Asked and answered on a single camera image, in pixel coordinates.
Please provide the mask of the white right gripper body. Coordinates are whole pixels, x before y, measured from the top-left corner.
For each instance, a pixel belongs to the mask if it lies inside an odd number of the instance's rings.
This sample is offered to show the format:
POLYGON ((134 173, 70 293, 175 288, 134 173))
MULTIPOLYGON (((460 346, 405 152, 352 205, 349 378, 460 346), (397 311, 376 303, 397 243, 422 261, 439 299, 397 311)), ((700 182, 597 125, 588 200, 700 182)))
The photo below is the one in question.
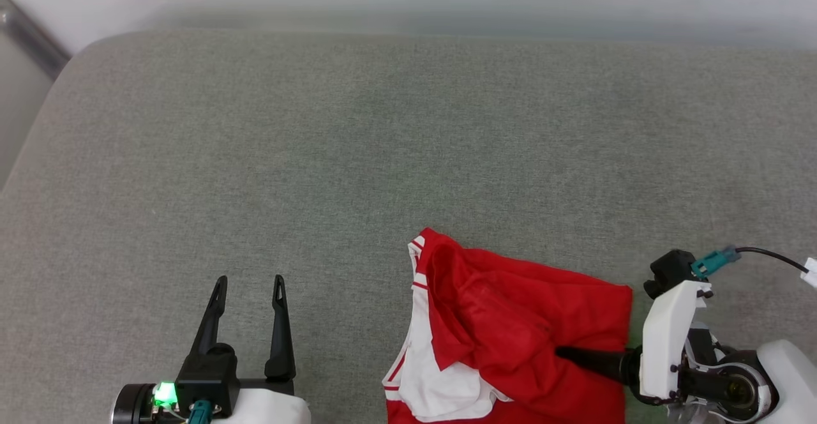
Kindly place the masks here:
POLYGON ((682 281, 654 299, 642 329, 638 400, 678 400, 682 359, 694 315, 705 308, 710 282, 682 281))

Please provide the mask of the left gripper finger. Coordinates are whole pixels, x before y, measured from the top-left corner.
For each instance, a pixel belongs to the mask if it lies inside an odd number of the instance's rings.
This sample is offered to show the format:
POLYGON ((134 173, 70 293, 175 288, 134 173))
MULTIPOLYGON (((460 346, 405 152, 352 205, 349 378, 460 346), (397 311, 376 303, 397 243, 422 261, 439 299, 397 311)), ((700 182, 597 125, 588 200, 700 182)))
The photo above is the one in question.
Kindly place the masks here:
POLYGON ((205 355, 216 345, 219 321, 222 314, 224 314, 225 302, 227 302, 227 287, 228 276, 219 276, 208 299, 204 314, 202 314, 190 354, 205 355))
POLYGON ((271 306, 274 311, 273 333, 264 374, 268 381, 291 381, 297 375, 297 365, 294 357, 288 299, 282 275, 276 275, 274 278, 271 306))

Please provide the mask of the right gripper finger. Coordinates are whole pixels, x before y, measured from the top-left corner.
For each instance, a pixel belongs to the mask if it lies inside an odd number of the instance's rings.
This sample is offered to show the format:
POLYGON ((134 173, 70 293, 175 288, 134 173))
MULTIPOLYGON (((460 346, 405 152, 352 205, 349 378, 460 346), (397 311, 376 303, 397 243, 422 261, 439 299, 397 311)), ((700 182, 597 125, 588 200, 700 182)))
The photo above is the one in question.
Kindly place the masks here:
POLYGON ((628 366, 630 349, 624 351, 599 351, 571 346, 560 346, 555 354, 569 360, 580 368, 594 372, 620 384, 630 383, 628 366))

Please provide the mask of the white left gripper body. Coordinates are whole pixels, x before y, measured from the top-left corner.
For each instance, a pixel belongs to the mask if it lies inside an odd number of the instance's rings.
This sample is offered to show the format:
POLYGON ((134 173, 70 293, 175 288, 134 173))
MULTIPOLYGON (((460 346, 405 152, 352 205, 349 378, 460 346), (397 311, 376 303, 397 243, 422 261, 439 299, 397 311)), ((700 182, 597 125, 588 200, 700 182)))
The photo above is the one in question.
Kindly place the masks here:
POLYGON ((309 405, 295 395, 294 382, 242 379, 233 415, 215 423, 310 423, 309 405))

